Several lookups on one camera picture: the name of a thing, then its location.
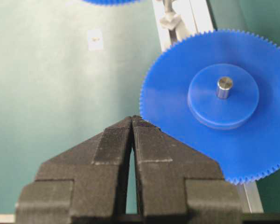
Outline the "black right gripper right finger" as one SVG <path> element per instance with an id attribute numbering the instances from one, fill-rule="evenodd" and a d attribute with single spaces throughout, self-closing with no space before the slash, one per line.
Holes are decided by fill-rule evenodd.
<path id="1" fill-rule="evenodd" d="M 146 224 L 239 224 L 237 188 L 219 164 L 132 118 L 140 213 Z"/>

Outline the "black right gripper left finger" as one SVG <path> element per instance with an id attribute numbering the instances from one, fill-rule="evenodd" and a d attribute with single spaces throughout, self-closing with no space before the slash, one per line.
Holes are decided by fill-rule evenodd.
<path id="1" fill-rule="evenodd" d="M 110 223 L 126 209 L 132 119 L 49 159 L 16 204 L 18 224 Z"/>

